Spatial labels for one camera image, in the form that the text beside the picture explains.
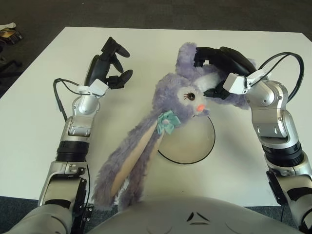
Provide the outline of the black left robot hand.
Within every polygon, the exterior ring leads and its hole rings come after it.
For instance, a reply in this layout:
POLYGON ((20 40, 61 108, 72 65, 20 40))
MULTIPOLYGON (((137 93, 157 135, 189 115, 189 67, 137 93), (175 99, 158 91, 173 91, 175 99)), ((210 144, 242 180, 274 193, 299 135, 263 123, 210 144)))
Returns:
POLYGON ((130 53, 123 46, 109 37, 101 54, 93 57, 84 84, 77 87, 79 95, 99 98, 105 95, 107 89, 124 88, 133 71, 123 70, 117 54, 130 57, 130 53))

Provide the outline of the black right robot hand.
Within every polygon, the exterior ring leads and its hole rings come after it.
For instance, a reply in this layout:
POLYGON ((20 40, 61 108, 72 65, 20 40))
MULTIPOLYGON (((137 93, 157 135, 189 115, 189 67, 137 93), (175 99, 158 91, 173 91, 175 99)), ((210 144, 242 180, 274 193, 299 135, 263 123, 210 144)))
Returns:
POLYGON ((204 96, 209 98, 226 99, 230 94, 244 95, 267 74, 264 69, 257 70, 240 52, 228 47, 198 47, 194 66, 203 66, 205 61, 227 74, 224 81, 204 92, 204 96))

